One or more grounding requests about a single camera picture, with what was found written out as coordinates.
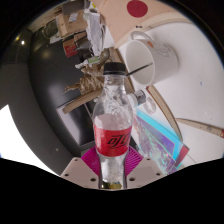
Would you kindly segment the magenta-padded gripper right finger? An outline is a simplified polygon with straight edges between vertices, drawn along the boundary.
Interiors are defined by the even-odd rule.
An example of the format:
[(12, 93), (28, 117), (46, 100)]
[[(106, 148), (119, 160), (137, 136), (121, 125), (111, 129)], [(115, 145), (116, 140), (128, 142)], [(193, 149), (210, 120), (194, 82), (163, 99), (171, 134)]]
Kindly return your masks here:
[(164, 177), (151, 158), (143, 157), (132, 147), (125, 159), (124, 171), (128, 189), (140, 188)]

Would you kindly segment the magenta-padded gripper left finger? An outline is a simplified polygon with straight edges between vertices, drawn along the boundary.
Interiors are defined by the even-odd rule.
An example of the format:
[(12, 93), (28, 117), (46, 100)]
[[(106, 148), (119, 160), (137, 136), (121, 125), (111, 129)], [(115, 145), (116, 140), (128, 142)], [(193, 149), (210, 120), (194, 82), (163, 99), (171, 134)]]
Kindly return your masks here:
[(90, 148), (81, 158), (74, 157), (60, 177), (84, 188), (98, 189), (100, 161), (95, 148)]

